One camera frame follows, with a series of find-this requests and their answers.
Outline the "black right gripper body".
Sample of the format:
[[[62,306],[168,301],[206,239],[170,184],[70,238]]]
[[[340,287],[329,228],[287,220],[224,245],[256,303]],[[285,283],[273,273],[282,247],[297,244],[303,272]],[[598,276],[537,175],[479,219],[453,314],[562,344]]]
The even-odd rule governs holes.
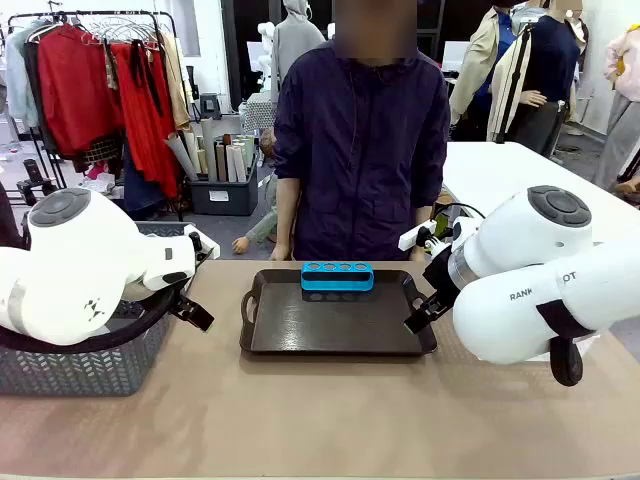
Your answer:
[[[454,301],[458,296],[458,287],[449,274],[450,256],[451,246],[446,245],[441,252],[431,258],[423,273],[423,277],[434,289],[435,296],[439,301]]]

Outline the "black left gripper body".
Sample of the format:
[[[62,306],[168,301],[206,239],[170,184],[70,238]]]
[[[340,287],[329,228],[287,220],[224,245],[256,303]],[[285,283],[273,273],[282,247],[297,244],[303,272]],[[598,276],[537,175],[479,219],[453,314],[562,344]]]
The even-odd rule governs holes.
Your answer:
[[[200,305],[187,295],[187,281],[174,283],[167,287],[171,301],[167,307],[168,313],[198,313]]]

